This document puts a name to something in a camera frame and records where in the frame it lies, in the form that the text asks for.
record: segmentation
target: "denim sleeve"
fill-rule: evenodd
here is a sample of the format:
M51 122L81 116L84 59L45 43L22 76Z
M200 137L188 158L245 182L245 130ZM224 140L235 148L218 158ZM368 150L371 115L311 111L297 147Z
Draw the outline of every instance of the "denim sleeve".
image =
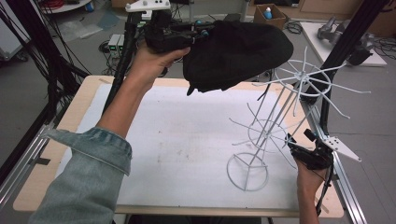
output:
M111 223L123 175L130 172L130 144L100 128L52 130L47 137L71 147L73 156L29 223Z

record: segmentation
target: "floor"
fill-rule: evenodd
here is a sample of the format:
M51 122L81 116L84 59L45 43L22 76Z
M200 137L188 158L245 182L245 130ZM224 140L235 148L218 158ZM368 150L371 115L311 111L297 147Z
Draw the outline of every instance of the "floor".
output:
M106 58L98 50L101 43L112 34L123 33L123 17L108 14L108 5L102 4L93 13L75 10L57 16L59 23L81 21L84 26L99 24L105 27L86 39L75 39L67 45L92 74L100 75L107 69ZM308 46L307 60L319 65L318 57L304 35L285 31L295 50L292 59L302 59ZM357 163L343 156L341 161L347 177L359 200L367 223L396 223L396 152L393 140L396 133L396 61L384 57L385 67L345 67L335 76L334 82L371 94L357 94L334 90L332 99L351 119L330 111L329 131L352 148L362 162ZM172 67L167 77L182 77L181 64ZM47 102L47 83L40 76L33 62L11 61L0 68L0 164L35 120ZM12 209L18 188L0 211L0 223L25 223L30 216ZM322 219L322 223L349 223L348 217ZM266 218L262 223L269 223ZM298 223L295 218L274 218L274 223Z

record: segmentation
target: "equipment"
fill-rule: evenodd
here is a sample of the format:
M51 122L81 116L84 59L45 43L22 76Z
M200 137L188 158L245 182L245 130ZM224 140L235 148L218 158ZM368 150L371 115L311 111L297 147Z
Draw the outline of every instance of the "equipment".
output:
M335 17L331 17L329 21L318 29L318 38L327 39L332 45L335 45L348 27L350 20L344 21L337 26L335 31L332 31ZM366 61L368 57L373 55L370 50L374 47L374 35L365 34L361 40L356 44L350 56L346 59L352 65L359 65Z
M108 41L108 49L110 50L111 57L113 58L119 58L120 53L119 53L119 40L120 40L121 35L112 35L110 40Z

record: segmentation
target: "black cloth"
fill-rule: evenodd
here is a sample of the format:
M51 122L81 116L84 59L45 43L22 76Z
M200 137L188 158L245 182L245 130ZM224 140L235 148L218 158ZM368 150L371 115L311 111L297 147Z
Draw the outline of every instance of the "black cloth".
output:
M272 25L215 21L205 42L191 46L183 59L183 75L201 92L227 90L241 81L279 67L293 53L293 45Z

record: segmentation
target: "finger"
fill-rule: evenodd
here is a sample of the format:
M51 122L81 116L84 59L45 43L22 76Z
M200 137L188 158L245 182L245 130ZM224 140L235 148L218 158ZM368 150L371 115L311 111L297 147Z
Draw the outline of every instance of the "finger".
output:
M169 53L166 53L163 56L163 59L165 61L164 64L169 64L171 63L174 59L179 59L183 57L184 55L188 54L190 52L191 48L185 48L185 49L177 49L174 51L171 51Z

